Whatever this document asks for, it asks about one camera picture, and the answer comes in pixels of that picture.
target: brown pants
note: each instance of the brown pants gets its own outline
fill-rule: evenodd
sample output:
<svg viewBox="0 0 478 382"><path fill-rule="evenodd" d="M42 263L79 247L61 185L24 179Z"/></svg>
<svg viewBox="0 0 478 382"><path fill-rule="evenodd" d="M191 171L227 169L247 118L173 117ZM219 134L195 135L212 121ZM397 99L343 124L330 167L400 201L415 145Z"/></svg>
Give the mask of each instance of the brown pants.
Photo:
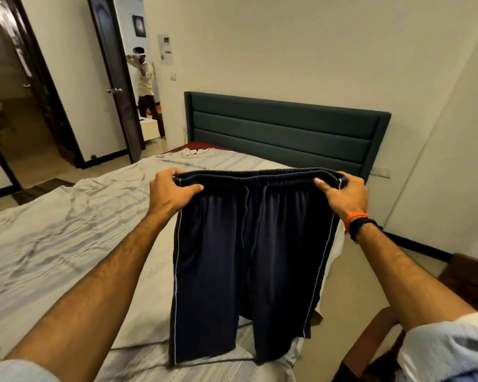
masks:
<svg viewBox="0 0 478 382"><path fill-rule="evenodd" d="M150 110L152 118L157 120L157 128L159 129L159 135L165 136L165 125L163 124L163 116L157 113L156 102L152 95L145 95L138 97L138 110L140 116L147 117L147 109Z"/></svg>

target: framed picture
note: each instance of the framed picture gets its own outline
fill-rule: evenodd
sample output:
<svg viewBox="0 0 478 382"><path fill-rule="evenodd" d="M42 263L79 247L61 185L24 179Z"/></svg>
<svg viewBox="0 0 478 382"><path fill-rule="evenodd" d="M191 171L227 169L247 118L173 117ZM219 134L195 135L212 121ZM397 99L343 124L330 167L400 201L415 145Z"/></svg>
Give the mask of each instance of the framed picture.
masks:
<svg viewBox="0 0 478 382"><path fill-rule="evenodd" d="M145 24L143 22L142 16L135 16L133 15L133 25L134 25L134 33L139 38L146 38L147 33L145 32Z"/></svg>

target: person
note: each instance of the person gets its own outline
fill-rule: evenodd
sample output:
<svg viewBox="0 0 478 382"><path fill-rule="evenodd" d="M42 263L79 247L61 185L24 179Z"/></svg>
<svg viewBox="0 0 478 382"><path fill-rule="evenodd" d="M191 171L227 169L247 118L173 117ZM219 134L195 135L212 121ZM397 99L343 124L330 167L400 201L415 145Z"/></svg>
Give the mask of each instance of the person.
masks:
<svg viewBox="0 0 478 382"><path fill-rule="evenodd" d="M134 55L127 55L126 59L129 64L138 69L138 111L141 117L146 118L147 109L149 109L152 118L157 120L159 135L165 137L163 115L157 111L152 89L152 81L156 76L154 66L146 61L145 50L142 47L135 47L133 53Z"/></svg>
<svg viewBox="0 0 478 382"><path fill-rule="evenodd" d="M182 172L171 168L156 174L150 182L145 217L0 362L1 382L94 380L124 321L156 237L172 216L204 190L198 184L176 186L172 177ZM369 197L362 179L345 175L348 184L342 190L315 179L344 221L366 212ZM396 321L407 331L399 354L402 377L478 380L478 313L414 263L376 225L363 223L355 238Z"/></svg>

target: person's right hand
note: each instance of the person's right hand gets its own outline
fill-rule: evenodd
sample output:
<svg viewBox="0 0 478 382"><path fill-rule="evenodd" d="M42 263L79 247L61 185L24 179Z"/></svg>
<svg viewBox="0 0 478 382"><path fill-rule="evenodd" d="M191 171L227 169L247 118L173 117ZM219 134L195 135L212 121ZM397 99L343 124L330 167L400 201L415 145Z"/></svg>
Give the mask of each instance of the person's right hand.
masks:
<svg viewBox="0 0 478 382"><path fill-rule="evenodd" d="M324 192L331 208L345 222L349 214L367 211L369 192L362 178L339 173L347 177L347 186L341 190L332 188L319 178L313 181Z"/></svg>

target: headboard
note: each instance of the headboard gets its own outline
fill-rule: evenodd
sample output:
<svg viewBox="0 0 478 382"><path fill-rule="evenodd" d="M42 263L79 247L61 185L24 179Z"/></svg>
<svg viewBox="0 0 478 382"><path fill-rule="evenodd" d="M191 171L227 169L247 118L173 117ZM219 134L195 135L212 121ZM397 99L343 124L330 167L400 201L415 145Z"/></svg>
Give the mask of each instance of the headboard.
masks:
<svg viewBox="0 0 478 382"><path fill-rule="evenodd" d="M185 92L188 141L368 179L391 114Z"/></svg>

